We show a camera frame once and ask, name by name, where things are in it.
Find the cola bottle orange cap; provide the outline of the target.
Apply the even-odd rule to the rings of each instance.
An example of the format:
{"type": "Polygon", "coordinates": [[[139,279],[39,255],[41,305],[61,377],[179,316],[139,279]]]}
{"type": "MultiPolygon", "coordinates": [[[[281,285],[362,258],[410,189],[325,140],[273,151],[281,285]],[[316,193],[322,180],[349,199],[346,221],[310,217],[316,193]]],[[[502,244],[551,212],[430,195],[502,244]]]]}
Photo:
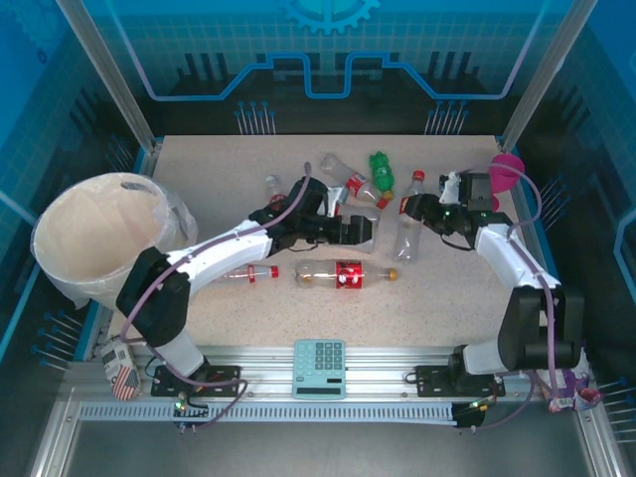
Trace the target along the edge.
{"type": "Polygon", "coordinates": [[[294,271],[296,283],[304,287],[360,290],[398,280],[395,268],[352,259],[302,260],[294,271]]]}

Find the green plastic bottle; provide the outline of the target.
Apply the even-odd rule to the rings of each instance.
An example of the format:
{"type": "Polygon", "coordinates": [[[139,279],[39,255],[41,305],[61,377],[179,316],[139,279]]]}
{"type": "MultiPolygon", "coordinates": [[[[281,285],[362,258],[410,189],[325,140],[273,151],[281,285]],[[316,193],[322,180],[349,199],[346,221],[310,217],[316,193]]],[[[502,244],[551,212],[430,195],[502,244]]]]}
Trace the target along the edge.
{"type": "Polygon", "coordinates": [[[382,193],[384,199],[392,200],[394,198],[395,177],[390,166],[389,156],[382,151],[377,151],[369,156],[369,164],[374,185],[382,193]]]}

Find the small red-label cola bottle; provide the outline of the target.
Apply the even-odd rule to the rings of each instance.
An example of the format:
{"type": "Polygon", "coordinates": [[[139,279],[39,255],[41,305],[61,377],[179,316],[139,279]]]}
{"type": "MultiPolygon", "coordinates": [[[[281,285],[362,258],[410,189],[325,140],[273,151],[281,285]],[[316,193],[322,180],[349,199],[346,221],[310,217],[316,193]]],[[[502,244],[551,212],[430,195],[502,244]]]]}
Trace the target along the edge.
{"type": "Polygon", "coordinates": [[[279,276],[279,269],[276,265],[246,264],[234,268],[216,279],[219,283],[245,282],[254,284],[264,279],[274,279],[279,276]]]}

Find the red green cartoon label bottle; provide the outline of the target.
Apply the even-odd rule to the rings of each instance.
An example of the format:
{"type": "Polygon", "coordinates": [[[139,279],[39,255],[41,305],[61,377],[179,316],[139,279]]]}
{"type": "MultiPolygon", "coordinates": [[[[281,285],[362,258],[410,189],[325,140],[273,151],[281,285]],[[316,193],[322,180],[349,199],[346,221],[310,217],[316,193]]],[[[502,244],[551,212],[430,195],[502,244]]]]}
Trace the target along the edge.
{"type": "Polygon", "coordinates": [[[265,189],[270,204],[277,203],[286,198],[286,194],[277,176],[269,175],[265,178],[265,189]]]}

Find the pink plastic goblet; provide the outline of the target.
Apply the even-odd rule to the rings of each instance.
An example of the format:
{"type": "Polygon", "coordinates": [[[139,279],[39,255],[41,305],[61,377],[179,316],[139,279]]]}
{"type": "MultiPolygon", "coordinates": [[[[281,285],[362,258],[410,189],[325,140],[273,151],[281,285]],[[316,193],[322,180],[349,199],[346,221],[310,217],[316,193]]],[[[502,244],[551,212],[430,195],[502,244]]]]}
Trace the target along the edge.
{"type": "Polygon", "coordinates": [[[500,206],[498,195],[510,191],[524,172],[525,164],[516,155],[502,153],[493,158],[488,170],[493,212],[500,206]]]}

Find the light blue calculator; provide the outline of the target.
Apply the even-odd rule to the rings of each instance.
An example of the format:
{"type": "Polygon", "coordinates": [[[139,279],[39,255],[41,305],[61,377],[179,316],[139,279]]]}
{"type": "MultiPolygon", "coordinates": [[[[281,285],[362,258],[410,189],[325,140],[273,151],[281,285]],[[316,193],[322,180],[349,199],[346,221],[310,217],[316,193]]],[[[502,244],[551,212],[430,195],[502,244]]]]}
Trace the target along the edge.
{"type": "Polygon", "coordinates": [[[293,348],[292,396],[304,400],[338,400],[345,395],[345,342],[297,340],[293,348]]]}

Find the black controller box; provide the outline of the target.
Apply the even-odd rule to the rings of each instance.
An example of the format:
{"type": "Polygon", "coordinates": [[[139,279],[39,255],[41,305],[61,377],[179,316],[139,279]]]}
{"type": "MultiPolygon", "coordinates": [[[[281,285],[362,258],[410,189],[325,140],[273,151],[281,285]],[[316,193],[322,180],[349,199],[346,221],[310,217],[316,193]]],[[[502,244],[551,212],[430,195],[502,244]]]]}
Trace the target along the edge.
{"type": "Polygon", "coordinates": [[[180,394],[173,406],[173,423],[181,434],[187,430],[195,432],[200,424],[198,418],[208,417],[209,413],[206,404],[194,403],[189,396],[180,394]]]}
{"type": "Polygon", "coordinates": [[[486,411],[497,403],[494,396],[482,397],[471,402],[454,402],[451,406],[452,418],[458,430],[472,429],[483,424],[486,411]]]}

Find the purple snack bag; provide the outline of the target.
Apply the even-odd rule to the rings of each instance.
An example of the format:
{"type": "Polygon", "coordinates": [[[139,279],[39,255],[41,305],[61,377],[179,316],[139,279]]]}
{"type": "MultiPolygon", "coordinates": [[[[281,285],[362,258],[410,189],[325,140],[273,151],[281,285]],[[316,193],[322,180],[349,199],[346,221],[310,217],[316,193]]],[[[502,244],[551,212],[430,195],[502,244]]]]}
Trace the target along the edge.
{"type": "Polygon", "coordinates": [[[592,385],[584,351],[576,367],[556,370],[554,386],[548,371],[538,371],[538,377],[550,412],[590,410],[604,399],[604,393],[592,385]]]}

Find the flag print pouch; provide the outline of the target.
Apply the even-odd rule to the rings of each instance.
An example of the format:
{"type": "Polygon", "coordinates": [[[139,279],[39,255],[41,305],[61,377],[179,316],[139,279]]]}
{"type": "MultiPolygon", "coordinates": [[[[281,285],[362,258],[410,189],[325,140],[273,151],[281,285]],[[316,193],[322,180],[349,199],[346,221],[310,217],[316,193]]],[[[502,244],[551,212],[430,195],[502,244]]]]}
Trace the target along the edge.
{"type": "Polygon", "coordinates": [[[110,336],[104,341],[100,356],[113,396],[120,401],[137,398],[141,380],[129,346],[117,335],[110,336]]]}

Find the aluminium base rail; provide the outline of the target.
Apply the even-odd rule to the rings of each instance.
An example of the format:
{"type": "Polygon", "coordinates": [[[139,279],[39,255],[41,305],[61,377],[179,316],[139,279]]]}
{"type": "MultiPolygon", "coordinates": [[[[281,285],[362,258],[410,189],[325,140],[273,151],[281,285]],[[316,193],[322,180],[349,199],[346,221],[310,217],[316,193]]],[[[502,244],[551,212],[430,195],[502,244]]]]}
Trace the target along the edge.
{"type": "MultiPolygon", "coordinates": [[[[404,376],[416,366],[445,366],[451,347],[346,348],[346,395],[341,402],[417,401],[414,385],[404,376]]],[[[292,401],[293,347],[204,346],[202,352],[216,365],[241,367],[247,380],[243,402],[292,401]]],[[[98,361],[68,365],[58,400],[110,401],[114,398],[98,361]]]]}

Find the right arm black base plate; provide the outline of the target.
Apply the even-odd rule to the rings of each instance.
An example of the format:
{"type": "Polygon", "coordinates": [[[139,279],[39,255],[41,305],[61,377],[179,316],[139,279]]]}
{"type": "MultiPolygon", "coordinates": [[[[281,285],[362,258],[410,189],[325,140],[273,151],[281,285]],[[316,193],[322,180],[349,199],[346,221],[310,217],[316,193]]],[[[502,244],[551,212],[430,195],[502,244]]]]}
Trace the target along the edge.
{"type": "Polygon", "coordinates": [[[418,366],[415,384],[420,398],[486,398],[506,395],[503,380],[494,375],[454,374],[446,366],[418,366]]]}

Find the aluminium frame post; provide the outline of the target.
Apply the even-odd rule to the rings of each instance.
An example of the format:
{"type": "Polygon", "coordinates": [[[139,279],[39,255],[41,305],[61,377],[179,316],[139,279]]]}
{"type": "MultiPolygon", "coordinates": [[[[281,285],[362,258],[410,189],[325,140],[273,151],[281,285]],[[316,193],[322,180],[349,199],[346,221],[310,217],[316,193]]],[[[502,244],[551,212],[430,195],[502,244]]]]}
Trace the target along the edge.
{"type": "Polygon", "coordinates": [[[153,153],[155,136],[83,2],[55,1],[140,147],[153,153]]]}
{"type": "Polygon", "coordinates": [[[516,146],[597,2],[598,0],[572,0],[501,136],[501,152],[509,153],[516,146]]]}

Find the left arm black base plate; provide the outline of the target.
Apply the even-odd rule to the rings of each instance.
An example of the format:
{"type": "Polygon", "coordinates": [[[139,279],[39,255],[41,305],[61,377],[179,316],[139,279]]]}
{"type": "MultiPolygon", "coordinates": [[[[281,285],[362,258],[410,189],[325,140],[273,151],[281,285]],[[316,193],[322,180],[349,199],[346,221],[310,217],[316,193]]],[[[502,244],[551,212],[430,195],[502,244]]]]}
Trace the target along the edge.
{"type": "MultiPolygon", "coordinates": [[[[208,365],[204,371],[192,376],[193,381],[224,382],[240,378],[239,366],[208,365]]],[[[159,398],[176,398],[185,393],[190,398],[235,398],[239,387],[215,386],[212,388],[194,387],[175,377],[165,366],[158,366],[154,371],[151,395],[159,398]]]]}

